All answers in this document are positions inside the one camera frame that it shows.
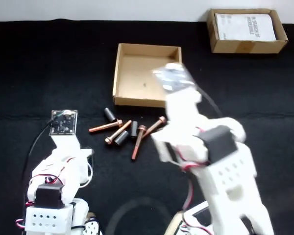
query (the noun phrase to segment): wire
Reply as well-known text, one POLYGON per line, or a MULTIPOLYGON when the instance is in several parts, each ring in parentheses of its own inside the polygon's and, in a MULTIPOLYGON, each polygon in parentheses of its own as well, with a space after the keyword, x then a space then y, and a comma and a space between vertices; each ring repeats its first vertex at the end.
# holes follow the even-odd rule
POLYGON ((38 174, 38 175, 35 175, 33 176, 30 180, 29 180, 29 184, 31 184, 33 178, 35 177, 38 177, 38 176, 51 176, 51 177, 54 177, 54 179, 52 179, 52 181, 50 182, 47 182, 47 184, 54 184, 56 180, 58 180, 62 185, 63 185, 63 182, 59 179, 59 176, 55 176, 55 175, 51 175, 51 174, 38 174))
POLYGON ((93 178, 93 168, 89 163, 87 163, 87 166, 88 166, 88 168, 90 170, 90 175, 88 177, 88 181, 85 184, 79 186, 79 188, 84 188, 84 187, 88 186, 90 184, 92 178, 93 178))
POLYGON ((182 220, 183 222, 188 226, 188 227, 191 227, 191 228, 198 228, 198 229, 201 229, 201 230, 204 230, 208 235, 212 235, 212 233, 206 229, 205 227, 203 226, 197 226, 197 225, 191 225, 189 224, 186 220, 185 220, 185 215, 184 215, 185 211, 182 213, 182 220))
POLYGON ((149 197, 141 197, 137 199, 133 199, 120 208, 111 216, 108 225, 106 226, 105 234, 106 235, 114 235, 117 234, 115 232, 118 223, 121 219, 131 210, 136 209, 141 206, 147 206, 150 208, 155 208, 159 212, 159 214, 163 217, 164 224, 168 224, 171 221, 171 214, 169 213, 168 209, 160 202, 156 201, 155 199, 149 197))
POLYGON ((83 230, 85 230, 86 229, 86 226, 84 226, 84 225, 77 225, 77 226, 71 227, 71 230, 73 230, 73 229, 83 229, 83 230))
POLYGON ((193 200, 193 196, 194 196, 194 187, 193 187, 192 181, 189 180, 189 189, 188 189, 187 197, 182 207, 183 210, 186 210, 190 206, 193 200))
POLYGON ((199 85, 196 84, 196 86, 197 86, 197 90, 199 91, 199 93, 208 101, 210 106, 216 112, 217 116, 219 118, 223 117, 223 114, 222 114, 221 110, 219 109, 217 104, 214 102, 214 100, 199 85))
POLYGON ((15 225, 16 225, 19 229, 24 229, 25 226, 19 224, 20 222, 24 222, 24 219, 17 219, 17 220, 15 220, 15 225))
POLYGON ((50 120, 50 121, 48 121, 48 123, 44 126, 44 128, 41 130, 41 132, 36 136, 36 138, 34 139, 33 143, 31 144, 31 146, 29 148, 28 154, 27 154, 27 156, 25 158, 23 170, 22 170, 22 179, 21 179, 22 183, 24 181, 25 172, 27 170, 28 159, 31 156, 31 153, 32 153, 32 151, 33 151, 33 149, 34 149, 37 141, 39 140, 39 138, 41 137, 41 135, 47 130, 47 128, 51 126, 52 122, 53 122, 53 119, 50 120))

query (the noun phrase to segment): screw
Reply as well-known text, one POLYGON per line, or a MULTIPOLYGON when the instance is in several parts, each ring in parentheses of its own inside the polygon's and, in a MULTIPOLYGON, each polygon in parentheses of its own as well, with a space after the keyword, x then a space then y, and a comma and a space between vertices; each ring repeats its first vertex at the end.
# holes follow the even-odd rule
POLYGON ((166 118, 164 116, 159 117, 159 120, 156 121, 151 127, 149 127, 145 134, 143 135, 143 138, 145 138, 147 135, 149 135, 151 132, 153 132, 158 126, 160 126, 161 124, 165 124, 166 123, 166 118))
POLYGON ((106 137, 104 139, 104 141, 107 144, 112 144, 112 141, 115 139, 115 137, 117 137, 122 131, 124 131, 130 124, 131 124, 131 120, 129 120, 126 124, 124 124, 119 130, 117 130, 115 133, 113 133, 111 136, 106 137))
POLYGON ((122 125, 123 125, 122 120, 117 120, 115 122, 112 122, 112 123, 109 123, 109 124, 106 124, 106 125, 91 128, 91 129, 89 129, 89 133, 101 131, 101 130, 112 128, 112 127, 115 127, 115 126, 121 127, 122 125))
POLYGON ((137 151, 138 151, 139 146, 141 145, 141 141, 142 141, 142 138, 143 138, 143 133, 146 131, 146 127, 141 125, 141 126, 139 126, 138 129, 139 129, 139 133, 138 133, 136 143, 135 143, 135 148, 134 148, 134 151, 133 151, 133 154, 132 154, 132 160, 133 161, 136 160, 137 151))

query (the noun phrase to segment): metal part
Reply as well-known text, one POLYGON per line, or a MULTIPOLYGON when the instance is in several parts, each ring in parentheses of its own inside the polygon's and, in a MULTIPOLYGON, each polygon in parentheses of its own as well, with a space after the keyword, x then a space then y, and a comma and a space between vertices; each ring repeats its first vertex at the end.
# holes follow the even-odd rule
POLYGON ((76 132, 77 110, 52 110, 50 136, 72 136, 76 132))
POLYGON ((131 137, 137 138, 137 128, 138 128, 138 122, 133 121, 131 125, 131 137))
POLYGON ((111 112, 110 109, 105 108, 103 110, 103 113, 106 116, 106 118, 109 120, 109 122, 113 122, 113 121, 117 120, 116 116, 114 116, 114 114, 111 112))
POLYGON ((154 70, 153 74, 168 94, 196 86, 192 76, 182 64, 168 63, 165 67, 154 70))
POLYGON ((121 127, 122 125, 123 125, 122 120, 118 119, 115 122, 91 128, 91 129, 89 129, 89 133, 94 133, 94 132, 97 132, 97 131, 109 129, 109 128, 116 127, 116 126, 121 127))
POLYGON ((160 126, 161 124, 165 124, 166 123, 166 118, 164 116, 159 117, 159 120, 156 121, 151 127, 149 127, 145 134, 143 135, 143 138, 145 138, 147 135, 149 135, 150 133, 152 133, 158 126, 160 126))
POLYGON ((138 133, 138 137, 137 137, 135 147, 134 147, 134 151, 133 151, 133 154, 132 154, 132 160, 133 161, 136 160, 137 151, 138 151, 139 146, 141 145, 141 141, 142 141, 142 138, 143 138, 143 133, 146 131, 146 127, 141 125, 141 126, 139 126, 138 129, 139 129, 139 133, 138 133))
POLYGON ((129 133, 127 131, 122 131, 122 133, 116 137, 116 139, 114 140, 114 143, 118 146, 120 146, 129 136, 129 133))
POLYGON ((111 136, 109 137, 106 137, 104 139, 104 141, 107 143, 107 144, 112 144, 112 141, 122 132, 124 131, 130 124, 131 124, 131 120, 127 121, 126 124, 124 124, 119 130, 117 130, 115 133, 113 133, 111 136))

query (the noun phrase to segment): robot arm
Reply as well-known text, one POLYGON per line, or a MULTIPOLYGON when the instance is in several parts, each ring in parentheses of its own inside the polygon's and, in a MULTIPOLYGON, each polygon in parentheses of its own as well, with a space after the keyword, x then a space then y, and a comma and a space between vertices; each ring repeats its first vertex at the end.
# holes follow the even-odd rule
POLYGON ((54 110, 51 119, 55 116, 49 135, 57 148, 29 181, 24 226, 28 235, 81 235, 88 213, 87 202, 74 197, 92 179, 88 157, 93 151, 81 149, 76 138, 77 110, 54 110))
MULTIPOLYGON (((208 233, 247 235, 241 221, 245 216, 257 234, 273 235, 255 182, 252 155, 243 144, 246 136, 242 125, 229 117, 208 119, 200 115, 196 104, 201 95, 181 64, 167 64, 153 73, 166 92, 169 124, 151 136, 160 160, 175 163, 197 178, 212 217, 213 231, 208 233)), ((189 234, 202 234, 203 227, 193 222, 184 220, 189 234)))

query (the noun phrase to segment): open cardboard box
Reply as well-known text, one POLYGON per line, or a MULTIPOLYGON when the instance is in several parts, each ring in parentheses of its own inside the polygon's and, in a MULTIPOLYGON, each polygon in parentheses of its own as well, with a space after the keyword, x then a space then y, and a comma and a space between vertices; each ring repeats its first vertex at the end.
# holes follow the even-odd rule
POLYGON ((152 70, 182 63, 180 47, 124 44, 118 47, 113 84, 116 105, 165 107, 165 94, 152 70))
POLYGON ((213 53, 279 53, 288 43, 288 37, 275 10, 270 9, 211 9, 208 14, 207 26, 210 37, 211 51, 213 53), (272 19, 276 41, 240 41, 220 40, 216 23, 216 13, 221 14, 269 14, 272 19))

